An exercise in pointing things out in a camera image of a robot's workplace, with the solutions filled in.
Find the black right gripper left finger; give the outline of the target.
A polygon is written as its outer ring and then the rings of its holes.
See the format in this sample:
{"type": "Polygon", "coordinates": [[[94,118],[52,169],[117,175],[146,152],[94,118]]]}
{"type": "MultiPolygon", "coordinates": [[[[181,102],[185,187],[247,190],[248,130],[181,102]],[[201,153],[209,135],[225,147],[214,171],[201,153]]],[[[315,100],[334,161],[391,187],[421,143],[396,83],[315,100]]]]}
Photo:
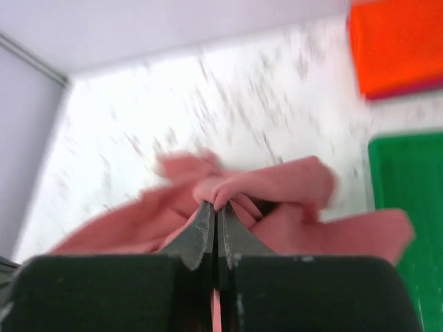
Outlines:
{"type": "Polygon", "coordinates": [[[44,255],[1,303],[2,331],[211,331],[215,211],[156,254],[44,255]]]}

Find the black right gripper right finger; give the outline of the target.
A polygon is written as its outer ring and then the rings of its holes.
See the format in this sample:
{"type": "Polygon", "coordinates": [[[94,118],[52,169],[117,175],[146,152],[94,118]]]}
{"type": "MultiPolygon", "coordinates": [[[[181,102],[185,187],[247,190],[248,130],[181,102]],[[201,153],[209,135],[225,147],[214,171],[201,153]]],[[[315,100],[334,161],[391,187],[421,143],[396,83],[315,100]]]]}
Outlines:
{"type": "Polygon", "coordinates": [[[395,268],[371,256],[277,255],[217,213],[223,331],[420,331],[395,268]]]}

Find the pink t shirt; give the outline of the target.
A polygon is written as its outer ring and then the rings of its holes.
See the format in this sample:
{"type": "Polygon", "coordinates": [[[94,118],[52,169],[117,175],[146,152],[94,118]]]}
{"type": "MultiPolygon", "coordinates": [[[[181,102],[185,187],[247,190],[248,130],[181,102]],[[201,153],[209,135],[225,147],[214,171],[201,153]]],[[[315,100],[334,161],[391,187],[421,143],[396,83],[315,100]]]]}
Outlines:
{"type": "Polygon", "coordinates": [[[336,187],[317,157],[251,172],[226,170],[214,154],[174,154],[159,159],[169,184],[85,223],[49,255],[156,254],[194,219],[202,203],[215,211],[211,331],[221,329],[217,213],[231,206],[239,221],[277,255],[371,256],[394,268],[414,231],[401,210],[378,210],[321,223],[336,187]]]}

